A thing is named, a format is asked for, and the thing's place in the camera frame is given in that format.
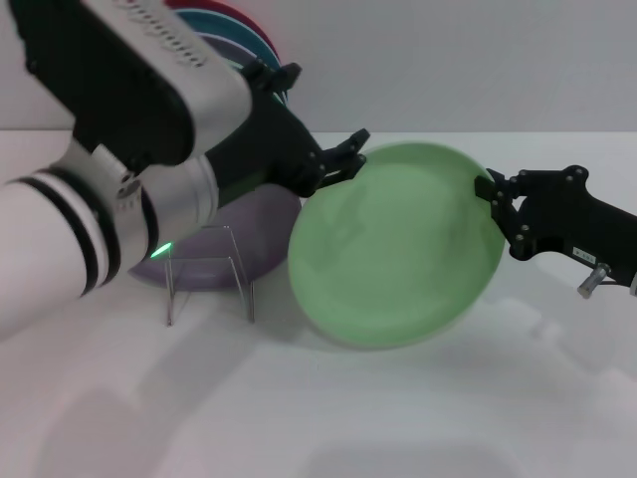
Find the metal screw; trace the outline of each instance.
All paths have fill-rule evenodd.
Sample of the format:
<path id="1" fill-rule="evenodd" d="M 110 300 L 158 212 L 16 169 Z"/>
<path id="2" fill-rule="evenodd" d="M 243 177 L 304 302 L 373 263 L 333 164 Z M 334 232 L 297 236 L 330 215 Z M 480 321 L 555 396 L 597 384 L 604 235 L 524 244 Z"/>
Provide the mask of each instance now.
<path id="1" fill-rule="evenodd" d="M 590 274 L 590 276 L 582 283 L 577 289 L 577 292 L 584 299 L 590 299 L 593 291 L 599 286 L 604 279 L 608 277 L 610 273 L 610 267 L 607 264 L 599 264 L 597 268 Z"/>

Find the plate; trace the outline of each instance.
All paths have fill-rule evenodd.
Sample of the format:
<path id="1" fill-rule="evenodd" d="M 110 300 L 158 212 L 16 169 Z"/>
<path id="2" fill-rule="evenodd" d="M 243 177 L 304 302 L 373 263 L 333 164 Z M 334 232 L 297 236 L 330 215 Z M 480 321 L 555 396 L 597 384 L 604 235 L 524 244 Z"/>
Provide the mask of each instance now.
<path id="1" fill-rule="evenodd" d="M 202 37 L 203 40 L 216 50 L 226 60 L 231 60 L 239 65 L 250 65 L 257 56 L 246 48 L 228 42 L 223 38 Z"/>
<path id="2" fill-rule="evenodd" d="M 246 14 L 240 12 L 234 7 L 230 5 L 226 5 L 225 3 L 216 2 L 215 0 L 166 0 L 166 5 L 173 10 L 177 9 L 193 9 L 193 10 L 205 10 L 210 12 L 220 13 L 227 17 L 233 18 L 238 22 L 242 23 L 246 28 L 252 30 L 256 35 L 258 35 L 263 41 L 265 41 L 272 51 L 275 53 L 277 57 L 279 57 L 279 53 L 275 48 L 274 43 L 263 31 L 263 29 L 257 25 L 257 23 L 252 20 Z"/>
<path id="3" fill-rule="evenodd" d="M 474 194 L 487 171 L 428 143 L 370 152 L 349 182 L 305 205 L 289 268 L 308 317 L 364 348 L 405 346 L 452 324 L 483 293 L 505 240 Z"/>
<path id="4" fill-rule="evenodd" d="M 177 9 L 175 13 L 202 37 L 221 38 L 254 53 L 276 70 L 281 62 L 275 51 L 256 32 L 221 13 L 200 9 Z"/>
<path id="5" fill-rule="evenodd" d="M 174 245 L 175 289 L 227 289 L 236 285 L 236 274 L 243 276 L 245 273 L 240 279 L 248 283 L 265 276 L 286 260 L 290 236 L 300 211 L 299 199 L 275 184 L 265 184 L 221 208 L 212 223 L 215 229 L 204 229 Z M 227 260 L 229 257 L 236 271 Z M 165 287 L 167 258 L 166 252 L 148 259 L 133 268 L 130 274 L 147 284 Z"/>

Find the purple plate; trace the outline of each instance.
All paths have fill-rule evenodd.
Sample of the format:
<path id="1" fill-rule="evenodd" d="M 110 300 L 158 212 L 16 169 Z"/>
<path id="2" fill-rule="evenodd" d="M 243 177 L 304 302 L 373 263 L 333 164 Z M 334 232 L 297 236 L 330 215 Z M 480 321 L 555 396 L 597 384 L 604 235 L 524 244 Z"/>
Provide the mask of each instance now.
<path id="1" fill-rule="evenodd" d="M 261 186 L 223 207 L 212 228 L 173 246 L 175 289 L 209 291 L 233 287 L 237 277 L 232 264 L 237 274 L 242 275 L 245 270 L 248 282 L 268 274 L 288 257 L 290 237 L 300 212 L 299 199 L 274 184 Z M 133 268 L 130 274 L 148 284 L 165 287 L 167 257 L 165 253 L 149 259 Z M 202 259 L 208 257 L 221 259 Z"/>

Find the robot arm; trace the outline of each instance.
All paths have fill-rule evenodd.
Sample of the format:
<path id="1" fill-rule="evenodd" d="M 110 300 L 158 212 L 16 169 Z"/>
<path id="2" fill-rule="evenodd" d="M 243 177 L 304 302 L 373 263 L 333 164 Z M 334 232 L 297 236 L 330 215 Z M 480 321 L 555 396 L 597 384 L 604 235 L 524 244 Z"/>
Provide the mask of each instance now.
<path id="1" fill-rule="evenodd" d="M 235 72 L 159 0 L 10 6 L 27 70 L 76 123 L 58 162 L 0 188 L 0 333 L 107 284 L 263 183 L 308 197 L 365 164 L 367 131 L 322 150 L 274 100 L 298 65 Z"/>
<path id="2" fill-rule="evenodd" d="M 510 179 L 489 172 L 493 181 L 476 178 L 476 195 L 491 203 L 491 216 L 515 259 L 557 252 L 593 269 L 578 289 L 585 299 L 602 284 L 628 287 L 637 296 L 637 217 L 592 197 L 585 168 L 523 170 Z M 525 200 L 516 209 L 519 197 Z"/>

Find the white table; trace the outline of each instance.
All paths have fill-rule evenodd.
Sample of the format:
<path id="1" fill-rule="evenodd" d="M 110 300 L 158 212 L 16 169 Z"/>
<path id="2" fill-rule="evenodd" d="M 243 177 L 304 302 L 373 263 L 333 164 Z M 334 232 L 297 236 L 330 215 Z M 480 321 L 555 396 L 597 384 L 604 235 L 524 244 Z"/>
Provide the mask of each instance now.
<path id="1" fill-rule="evenodd" d="M 0 177 L 55 160 L 67 137 L 1 133 Z M 506 174 L 579 163 L 593 194 L 637 211 L 637 134 L 373 143 L 406 138 Z M 256 326 L 237 297 L 195 294 L 169 330 L 165 294 L 124 277 L 0 344 L 0 476 L 632 478 L 637 299 L 581 300 L 588 273 L 506 257 L 457 327 L 376 353 L 311 332 L 285 268 L 257 283 Z"/>

